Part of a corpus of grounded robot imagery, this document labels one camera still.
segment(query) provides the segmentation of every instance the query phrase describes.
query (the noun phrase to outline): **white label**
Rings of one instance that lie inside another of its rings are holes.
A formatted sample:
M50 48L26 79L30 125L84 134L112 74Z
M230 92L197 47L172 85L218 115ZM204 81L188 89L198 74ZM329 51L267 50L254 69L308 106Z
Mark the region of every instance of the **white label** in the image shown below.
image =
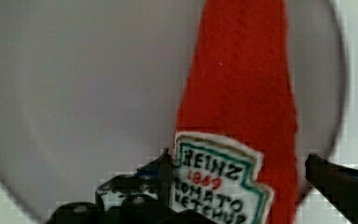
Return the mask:
M265 223L274 191L258 183L263 154L207 133L175 137L171 208L193 209L219 224Z

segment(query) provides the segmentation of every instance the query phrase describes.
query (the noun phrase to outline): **gray surface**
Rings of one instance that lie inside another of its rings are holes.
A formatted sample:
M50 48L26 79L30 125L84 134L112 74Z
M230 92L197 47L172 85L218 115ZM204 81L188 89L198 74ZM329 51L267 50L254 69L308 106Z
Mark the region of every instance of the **gray surface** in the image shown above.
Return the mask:
M46 218L92 201L103 179L171 146L202 5L0 0L0 178L22 206ZM328 4L289 12L302 176L310 150L331 148L345 78Z

